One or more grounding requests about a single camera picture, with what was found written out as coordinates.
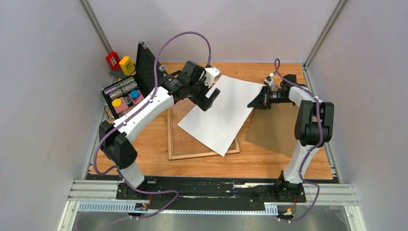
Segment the photo print white border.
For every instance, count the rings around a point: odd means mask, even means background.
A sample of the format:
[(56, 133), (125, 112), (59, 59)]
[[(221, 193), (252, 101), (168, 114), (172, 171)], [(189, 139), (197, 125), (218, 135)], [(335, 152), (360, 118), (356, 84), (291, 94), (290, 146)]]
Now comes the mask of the photo print white border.
[(247, 105), (262, 87), (261, 83), (222, 75), (208, 93), (220, 90), (211, 108), (203, 111), (195, 106), (178, 126), (218, 155), (225, 156), (252, 112)]

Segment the brown cardboard backing sheet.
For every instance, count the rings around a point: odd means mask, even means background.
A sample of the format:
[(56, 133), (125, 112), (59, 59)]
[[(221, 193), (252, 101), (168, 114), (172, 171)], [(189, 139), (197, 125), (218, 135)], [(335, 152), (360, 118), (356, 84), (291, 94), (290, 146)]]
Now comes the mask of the brown cardboard backing sheet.
[(255, 109), (245, 141), (291, 157), (296, 147), (294, 127), (298, 107), (273, 104), (269, 110)]

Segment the wooden picture frame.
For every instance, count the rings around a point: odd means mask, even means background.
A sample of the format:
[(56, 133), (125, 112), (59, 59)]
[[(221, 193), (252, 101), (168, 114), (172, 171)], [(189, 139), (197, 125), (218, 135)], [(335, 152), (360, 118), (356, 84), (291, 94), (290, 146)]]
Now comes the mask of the wooden picture frame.
[(168, 160), (170, 161), (218, 156), (216, 152), (178, 126), (193, 107), (193, 104), (182, 103), (167, 110)]

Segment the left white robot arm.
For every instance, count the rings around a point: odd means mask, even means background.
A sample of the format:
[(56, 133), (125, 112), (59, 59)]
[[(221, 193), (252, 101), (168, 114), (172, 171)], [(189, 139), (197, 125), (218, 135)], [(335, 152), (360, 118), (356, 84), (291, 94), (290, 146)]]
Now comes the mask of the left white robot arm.
[(130, 184), (129, 193), (136, 199), (147, 194), (145, 177), (137, 165), (137, 151), (132, 143), (140, 132), (163, 111), (179, 101), (189, 99), (207, 111), (220, 94), (218, 88), (210, 96), (213, 84), (221, 76), (221, 71), (213, 66), (187, 61), (182, 70), (174, 75), (165, 74), (141, 103), (113, 123), (100, 124), (99, 149), (110, 159), (125, 182)]

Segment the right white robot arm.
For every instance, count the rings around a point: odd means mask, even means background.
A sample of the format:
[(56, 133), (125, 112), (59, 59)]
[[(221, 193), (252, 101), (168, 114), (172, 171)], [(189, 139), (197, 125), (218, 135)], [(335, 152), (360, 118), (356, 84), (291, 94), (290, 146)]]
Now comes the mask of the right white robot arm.
[(312, 158), (332, 138), (334, 104), (320, 100), (306, 85), (298, 84), (296, 75), (292, 74), (283, 76), (279, 87), (270, 74), (265, 78), (260, 93), (247, 106), (269, 110), (274, 103), (292, 103), (298, 107), (294, 126), (296, 147), (274, 186), (276, 197), (287, 201), (301, 193), (304, 174)]

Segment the blue round disc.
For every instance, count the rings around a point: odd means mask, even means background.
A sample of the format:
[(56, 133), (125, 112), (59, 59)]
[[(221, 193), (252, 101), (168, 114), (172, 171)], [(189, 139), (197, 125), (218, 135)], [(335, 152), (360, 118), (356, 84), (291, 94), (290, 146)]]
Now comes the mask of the blue round disc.
[(133, 90), (129, 95), (132, 99), (137, 99), (140, 96), (140, 92), (138, 90)]

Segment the yellow round disc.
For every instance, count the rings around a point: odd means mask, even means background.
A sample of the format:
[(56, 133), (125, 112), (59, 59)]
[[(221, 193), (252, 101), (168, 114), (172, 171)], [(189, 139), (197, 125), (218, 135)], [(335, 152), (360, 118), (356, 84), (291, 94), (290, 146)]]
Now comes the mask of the yellow round disc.
[(113, 106), (113, 107), (119, 107), (121, 104), (122, 104), (122, 101), (121, 101), (120, 98), (114, 99), (114, 100), (112, 101), (112, 106)]

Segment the black open toy case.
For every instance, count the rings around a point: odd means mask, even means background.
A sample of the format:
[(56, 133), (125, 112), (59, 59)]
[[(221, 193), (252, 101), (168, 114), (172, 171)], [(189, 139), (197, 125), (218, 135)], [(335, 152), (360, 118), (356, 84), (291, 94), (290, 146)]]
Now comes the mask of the black open toy case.
[[(108, 116), (115, 119), (124, 116), (154, 89), (153, 62), (155, 61), (155, 55), (149, 49), (149, 45), (146, 42), (139, 42), (135, 72), (132, 75), (124, 75), (121, 69), (111, 71), (110, 74), (117, 76), (118, 81), (101, 90)], [(132, 99), (129, 95), (133, 90), (140, 92), (137, 99)], [(118, 98), (121, 99), (122, 104), (119, 107), (113, 107), (112, 101)]]

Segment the yellow toy house block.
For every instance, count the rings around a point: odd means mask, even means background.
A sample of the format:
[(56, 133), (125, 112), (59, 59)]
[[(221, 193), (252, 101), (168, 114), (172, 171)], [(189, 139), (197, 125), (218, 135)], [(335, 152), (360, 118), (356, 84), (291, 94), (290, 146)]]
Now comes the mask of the yellow toy house block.
[(135, 72), (135, 65), (130, 56), (124, 56), (120, 62), (119, 66), (121, 67), (122, 72), (126, 76), (130, 76)]

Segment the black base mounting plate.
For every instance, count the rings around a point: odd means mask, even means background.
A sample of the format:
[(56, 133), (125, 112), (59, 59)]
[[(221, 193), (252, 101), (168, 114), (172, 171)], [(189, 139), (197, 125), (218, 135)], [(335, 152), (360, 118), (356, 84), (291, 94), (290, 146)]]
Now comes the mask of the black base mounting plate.
[(149, 200), (151, 209), (159, 209), (174, 198), (178, 198), (168, 209), (180, 210), (238, 210), (260, 211), (264, 203), (306, 202), (301, 192), (296, 197), (278, 195), (274, 192), (276, 179), (257, 178), (212, 178), (212, 177), (164, 177), (145, 176), (138, 187), (141, 191), (160, 192), (148, 196), (119, 183), (116, 198), (119, 200)]

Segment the red toy house block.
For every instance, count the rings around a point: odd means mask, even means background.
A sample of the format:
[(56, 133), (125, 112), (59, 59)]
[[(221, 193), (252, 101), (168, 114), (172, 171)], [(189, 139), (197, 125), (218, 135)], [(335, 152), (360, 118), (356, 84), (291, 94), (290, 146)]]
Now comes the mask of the red toy house block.
[(109, 67), (114, 70), (117, 71), (120, 68), (119, 62), (119, 56), (117, 54), (117, 52), (112, 51), (110, 52), (106, 57), (105, 57)]

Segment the aluminium rail frame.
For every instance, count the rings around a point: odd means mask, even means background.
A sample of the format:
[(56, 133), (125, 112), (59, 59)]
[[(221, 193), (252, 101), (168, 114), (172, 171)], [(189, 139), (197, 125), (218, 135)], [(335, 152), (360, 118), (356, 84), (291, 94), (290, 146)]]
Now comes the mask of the aluminium rail frame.
[(147, 176), (135, 190), (118, 176), (75, 180), (58, 230), (201, 229), (364, 231), (354, 190), (311, 180), (278, 195), (275, 179)]

